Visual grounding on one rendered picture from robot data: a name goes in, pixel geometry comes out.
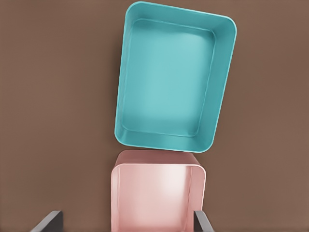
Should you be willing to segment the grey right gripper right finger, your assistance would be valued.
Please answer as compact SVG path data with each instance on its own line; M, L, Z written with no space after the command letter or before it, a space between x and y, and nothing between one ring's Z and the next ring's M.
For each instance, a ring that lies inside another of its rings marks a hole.
M214 232L210 221L203 211L194 211L194 232Z

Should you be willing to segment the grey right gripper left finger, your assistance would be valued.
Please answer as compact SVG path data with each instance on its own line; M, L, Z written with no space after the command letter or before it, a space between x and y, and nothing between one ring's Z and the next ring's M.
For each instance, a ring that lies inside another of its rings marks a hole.
M30 232L63 232L63 212L61 210L50 212Z

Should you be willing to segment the pink rectangular tray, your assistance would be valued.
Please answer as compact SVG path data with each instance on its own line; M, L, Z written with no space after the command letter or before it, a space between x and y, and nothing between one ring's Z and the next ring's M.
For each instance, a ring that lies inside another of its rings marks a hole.
M111 174L111 231L192 232L205 184L190 152L124 150Z

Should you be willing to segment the teal rectangular tray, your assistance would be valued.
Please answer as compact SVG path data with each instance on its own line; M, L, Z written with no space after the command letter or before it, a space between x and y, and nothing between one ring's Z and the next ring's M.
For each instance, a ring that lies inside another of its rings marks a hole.
M125 14L114 135L202 153L213 144L237 37L225 15L146 1Z

